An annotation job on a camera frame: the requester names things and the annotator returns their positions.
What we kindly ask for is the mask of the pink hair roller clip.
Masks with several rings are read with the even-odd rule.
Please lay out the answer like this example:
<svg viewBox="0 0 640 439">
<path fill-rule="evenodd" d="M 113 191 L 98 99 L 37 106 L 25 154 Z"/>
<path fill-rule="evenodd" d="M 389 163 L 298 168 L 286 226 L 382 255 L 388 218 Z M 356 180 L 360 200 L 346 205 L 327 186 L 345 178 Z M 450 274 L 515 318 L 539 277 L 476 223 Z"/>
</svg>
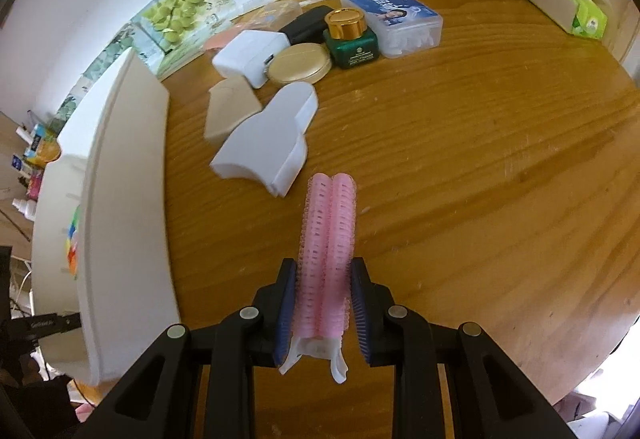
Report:
<svg viewBox="0 0 640 439">
<path fill-rule="evenodd" d="M 309 180 L 297 261 L 292 336 L 282 374 L 303 357 L 329 362 L 337 384 L 347 378 L 343 336 L 349 326 L 350 263 L 356 233 L 355 180 L 317 173 Z"/>
</svg>

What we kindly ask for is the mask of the white foam shaped block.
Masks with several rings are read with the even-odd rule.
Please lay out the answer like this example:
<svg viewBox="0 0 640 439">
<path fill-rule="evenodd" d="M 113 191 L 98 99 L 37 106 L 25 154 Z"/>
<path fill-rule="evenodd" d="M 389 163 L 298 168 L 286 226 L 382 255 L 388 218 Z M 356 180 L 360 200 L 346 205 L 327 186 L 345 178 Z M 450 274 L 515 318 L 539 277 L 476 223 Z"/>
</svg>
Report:
<svg viewBox="0 0 640 439">
<path fill-rule="evenodd" d="M 306 162 L 305 134 L 317 110 L 312 84 L 287 84 L 260 113 L 232 131 L 210 168 L 222 179 L 255 180 L 271 195 L 285 196 Z"/>
</svg>

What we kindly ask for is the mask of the white plastic storage bin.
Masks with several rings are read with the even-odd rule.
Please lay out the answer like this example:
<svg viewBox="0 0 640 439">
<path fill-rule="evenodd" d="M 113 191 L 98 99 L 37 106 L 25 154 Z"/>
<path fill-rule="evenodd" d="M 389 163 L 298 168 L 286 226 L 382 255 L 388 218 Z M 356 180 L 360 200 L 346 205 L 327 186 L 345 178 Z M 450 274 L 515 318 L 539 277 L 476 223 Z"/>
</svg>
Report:
<svg viewBox="0 0 640 439">
<path fill-rule="evenodd" d="M 43 338 L 47 362 L 88 386 L 122 376 L 180 320 L 165 225 L 169 94 L 132 50 L 92 86 L 58 136 L 32 233 L 38 315 L 78 313 L 78 329 Z M 76 207 L 77 277 L 65 254 Z"/>
</svg>

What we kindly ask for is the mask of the beige makeup sponge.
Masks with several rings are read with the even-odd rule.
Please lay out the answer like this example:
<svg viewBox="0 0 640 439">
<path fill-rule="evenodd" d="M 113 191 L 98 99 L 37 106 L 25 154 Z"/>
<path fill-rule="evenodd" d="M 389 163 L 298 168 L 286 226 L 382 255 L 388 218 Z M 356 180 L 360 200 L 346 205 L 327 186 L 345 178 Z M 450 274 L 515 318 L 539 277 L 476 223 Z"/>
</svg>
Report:
<svg viewBox="0 0 640 439">
<path fill-rule="evenodd" d="M 250 84 L 243 76 L 232 76 L 209 89 L 204 140 L 219 146 L 244 120 L 262 110 Z"/>
</svg>

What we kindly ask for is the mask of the gold round compact tin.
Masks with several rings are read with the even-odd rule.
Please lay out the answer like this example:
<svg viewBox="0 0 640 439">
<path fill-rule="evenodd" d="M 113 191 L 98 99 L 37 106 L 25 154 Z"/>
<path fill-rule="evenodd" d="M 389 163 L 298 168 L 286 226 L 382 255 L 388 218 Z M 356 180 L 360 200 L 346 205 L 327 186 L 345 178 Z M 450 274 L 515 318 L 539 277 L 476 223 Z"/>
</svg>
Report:
<svg viewBox="0 0 640 439">
<path fill-rule="evenodd" d="M 275 55 L 267 67 L 267 77 L 273 84 L 294 81 L 315 84 L 332 68 L 328 50 L 318 43 L 293 44 Z"/>
</svg>

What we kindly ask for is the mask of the white power adapter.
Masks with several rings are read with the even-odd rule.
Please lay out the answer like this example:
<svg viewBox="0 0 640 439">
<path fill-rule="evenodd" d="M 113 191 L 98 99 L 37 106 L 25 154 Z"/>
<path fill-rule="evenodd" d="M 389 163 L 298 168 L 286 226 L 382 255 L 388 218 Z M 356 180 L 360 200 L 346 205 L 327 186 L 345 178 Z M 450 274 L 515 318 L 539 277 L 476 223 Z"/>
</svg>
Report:
<svg viewBox="0 0 640 439">
<path fill-rule="evenodd" d="M 259 89 L 268 80 L 273 58 L 289 46 L 283 32 L 243 30 L 213 57 L 212 64 L 221 77 L 242 76 Z"/>
</svg>

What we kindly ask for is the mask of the black case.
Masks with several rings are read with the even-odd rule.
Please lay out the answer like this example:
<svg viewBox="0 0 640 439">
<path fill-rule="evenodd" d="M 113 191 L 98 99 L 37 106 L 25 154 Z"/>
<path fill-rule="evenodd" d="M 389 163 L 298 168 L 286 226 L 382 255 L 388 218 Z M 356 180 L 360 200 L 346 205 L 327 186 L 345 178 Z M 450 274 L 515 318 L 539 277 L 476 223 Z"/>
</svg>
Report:
<svg viewBox="0 0 640 439">
<path fill-rule="evenodd" d="M 324 43 L 323 33 L 328 29 L 326 16 L 332 11 L 330 6 L 315 6 L 280 28 L 279 32 L 286 35 L 291 46 L 307 42 Z"/>
</svg>

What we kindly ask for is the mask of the clear plastic box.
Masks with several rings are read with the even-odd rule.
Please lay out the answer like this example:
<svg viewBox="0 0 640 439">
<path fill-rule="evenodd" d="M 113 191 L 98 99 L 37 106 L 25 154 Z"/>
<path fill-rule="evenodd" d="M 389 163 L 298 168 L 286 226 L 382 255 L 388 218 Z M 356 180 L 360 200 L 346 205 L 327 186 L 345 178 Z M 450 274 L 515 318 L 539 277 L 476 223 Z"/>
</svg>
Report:
<svg viewBox="0 0 640 439">
<path fill-rule="evenodd" d="M 245 23 L 249 30 L 277 32 L 303 14 L 303 9 L 296 0 L 281 0 L 269 3 L 257 11 Z"/>
</svg>

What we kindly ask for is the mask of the blue floss pick box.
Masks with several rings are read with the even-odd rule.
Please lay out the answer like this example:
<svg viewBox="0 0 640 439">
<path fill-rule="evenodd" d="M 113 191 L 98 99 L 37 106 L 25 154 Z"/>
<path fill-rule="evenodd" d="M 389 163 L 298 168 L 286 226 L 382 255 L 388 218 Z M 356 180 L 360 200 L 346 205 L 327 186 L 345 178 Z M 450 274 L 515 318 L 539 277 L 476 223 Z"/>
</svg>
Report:
<svg viewBox="0 0 640 439">
<path fill-rule="evenodd" d="M 442 17 L 418 0 L 341 0 L 360 10 L 385 58 L 401 58 L 438 47 Z"/>
</svg>

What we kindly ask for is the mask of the colourful puzzle cube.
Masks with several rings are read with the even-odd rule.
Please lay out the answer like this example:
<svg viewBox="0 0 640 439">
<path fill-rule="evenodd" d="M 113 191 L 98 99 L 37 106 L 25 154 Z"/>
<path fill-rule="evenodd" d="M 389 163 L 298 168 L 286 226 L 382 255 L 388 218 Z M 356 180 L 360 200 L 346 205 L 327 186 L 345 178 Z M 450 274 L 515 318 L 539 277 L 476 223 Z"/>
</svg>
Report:
<svg viewBox="0 0 640 439">
<path fill-rule="evenodd" d="M 78 247 L 78 227 L 80 219 L 80 207 L 77 206 L 70 226 L 67 229 L 65 240 L 65 254 L 67 260 L 67 266 L 70 270 L 70 274 L 73 277 L 77 277 L 78 259 L 77 259 L 77 247 Z"/>
</svg>

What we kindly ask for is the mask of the orange juice carton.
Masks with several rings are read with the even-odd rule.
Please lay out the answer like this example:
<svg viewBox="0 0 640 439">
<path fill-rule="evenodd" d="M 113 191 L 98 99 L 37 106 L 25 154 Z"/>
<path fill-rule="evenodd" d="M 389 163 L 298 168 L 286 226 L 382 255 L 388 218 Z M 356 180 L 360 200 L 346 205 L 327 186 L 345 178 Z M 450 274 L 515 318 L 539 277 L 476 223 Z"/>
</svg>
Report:
<svg viewBox="0 0 640 439">
<path fill-rule="evenodd" d="M 47 126 L 37 124 L 30 134 L 32 142 L 28 144 L 23 156 L 32 165 L 44 168 L 49 162 L 57 160 L 62 150 L 55 133 Z"/>
</svg>

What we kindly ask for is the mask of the green tissue pack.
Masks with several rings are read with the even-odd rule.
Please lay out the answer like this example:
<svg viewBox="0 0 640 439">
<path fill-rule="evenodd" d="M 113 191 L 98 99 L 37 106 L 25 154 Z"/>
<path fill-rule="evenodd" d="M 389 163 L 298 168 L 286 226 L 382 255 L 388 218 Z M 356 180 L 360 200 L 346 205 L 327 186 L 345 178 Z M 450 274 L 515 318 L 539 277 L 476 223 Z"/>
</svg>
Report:
<svg viewBox="0 0 640 439">
<path fill-rule="evenodd" d="M 610 0 L 529 0 L 564 32 L 601 40 L 612 14 Z"/>
</svg>

